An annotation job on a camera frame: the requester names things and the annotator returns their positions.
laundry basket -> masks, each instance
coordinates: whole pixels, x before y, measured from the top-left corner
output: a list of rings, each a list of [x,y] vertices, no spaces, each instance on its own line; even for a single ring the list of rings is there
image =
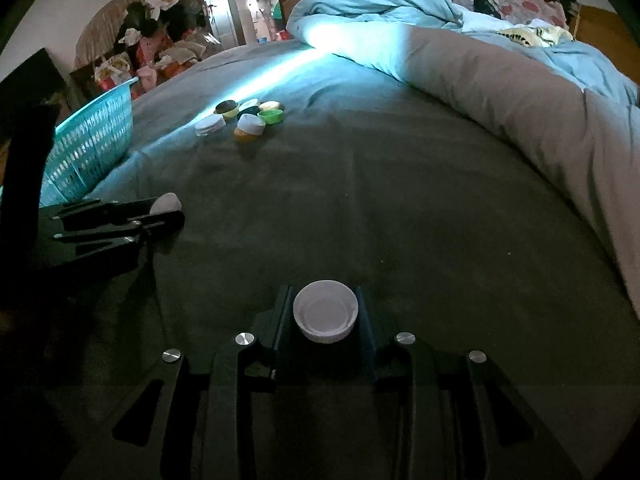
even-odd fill
[[[78,200],[109,173],[127,151],[133,118],[130,79],[80,108],[56,127],[40,189],[40,205]]]

metal screw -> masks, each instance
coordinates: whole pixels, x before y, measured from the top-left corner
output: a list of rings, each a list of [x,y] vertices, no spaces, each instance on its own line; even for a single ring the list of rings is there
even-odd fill
[[[472,350],[469,352],[469,359],[476,364],[482,364],[486,361],[486,354],[482,350]]]
[[[165,363],[175,363],[181,357],[181,353],[177,348],[169,348],[162,352],[162,361]]]
[[[411,332],[399,332],[396,334],[396,341],[401,345],[412,345],[415,343],[415,335]]]
[[[251,332],[241,332],[236,336],[236,343],[242,346],[250,345],[255,340],[255,336]]]

blue container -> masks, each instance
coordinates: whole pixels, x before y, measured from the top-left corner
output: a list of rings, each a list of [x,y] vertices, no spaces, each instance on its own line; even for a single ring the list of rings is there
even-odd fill
[[[40,189],[40,205],[78,200],[89,193],[127,151],[133,116],[130,79],[105,92],[56,127]]]

yellow patterned cloth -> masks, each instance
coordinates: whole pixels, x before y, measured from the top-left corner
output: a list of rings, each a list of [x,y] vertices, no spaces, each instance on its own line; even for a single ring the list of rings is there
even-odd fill
[[[574,37],[562,27],[515,27],[497,30],[498,34],[524,46],[555,46],[560,40],[573,41]]]

bed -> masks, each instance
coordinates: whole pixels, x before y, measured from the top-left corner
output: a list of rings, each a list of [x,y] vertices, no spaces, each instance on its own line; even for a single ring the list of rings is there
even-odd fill
[[[455,55],[455,32],[425,33]],[[580,94],[536,60],[463,39],[475,73],[489,58],[494,72],[521,63]],[[368,56],[376,41],[359,47]],[[129,154],[90,196],[175,192],[186,224],[100,292],[80,385],[52,394],[60,417],[82,441],[164,349],[211,352],[280,284],[327,278],[369,285],[434,348],[491,354],[594,478],[640,413],[638,318],[620,262],[517,139],[446,104],[460,108],[460,95],[438,99],[345,57],[298,40],[235,48],[133,103]],[[234,141],[232,122],[195,135],[217,102],[251,97],[283,103],[284,122],[251,144]],[[315,478],[329,477],[322,468]],[[360,473],[384,476],[376,461]]]

